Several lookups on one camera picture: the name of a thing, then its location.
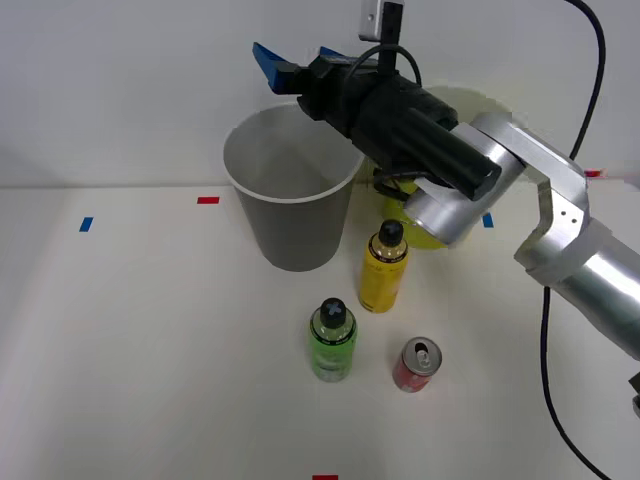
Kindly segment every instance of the white table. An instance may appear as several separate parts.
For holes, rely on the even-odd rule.
[[[640,194],[601,183],[591,199],[640,251]],[[512,188],[495,228],[459,248],[413,252],[384,315],[355,289],[378,204],[360,188],[335,258],[288,273],[261,256],[231,188],[0,191],[0,479],[592,478],[545,409],[542,288],[512,259],[535,188]],[[360,325],[339,384],[306,357],[330,296]],[[444,363],[411,395],[390,370],[415,335]],[[640,363],[555,295],[549,362],[569,435],[613,479],[637,479]]]

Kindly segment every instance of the white wall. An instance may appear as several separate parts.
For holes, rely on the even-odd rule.
[[[640,170],[637,0],[589,0],[607,35],[588,167]],[[259,41],[305,62],[356,54],[359,0],[3,0],[0,185],[225,183],[226,132],[273,96]],[[402,44],[425,84],[479,90],[568,152],[596,67],[562,0],[407,0]]]

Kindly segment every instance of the metal bracket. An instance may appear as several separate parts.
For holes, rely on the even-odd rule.
[[[360,31],[358,37],[363,42],[382,41],[382,14],[385,3],[397,3],[404,5],[404,0],[362,0],[362,12],[360,14]]]
[[[528,165],[525,173],[538,185],[540,222],[518,249],[515,259],[527,270],[551,261],[589,223],[584,172],[518,125],[510,114],[483,113],[471,125]]]

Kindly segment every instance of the soda can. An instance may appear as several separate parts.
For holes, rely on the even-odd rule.
[[[419,392],[442,364],[440,347],[425,337],[409,340],[393,368],[393,381],[404,392]]]

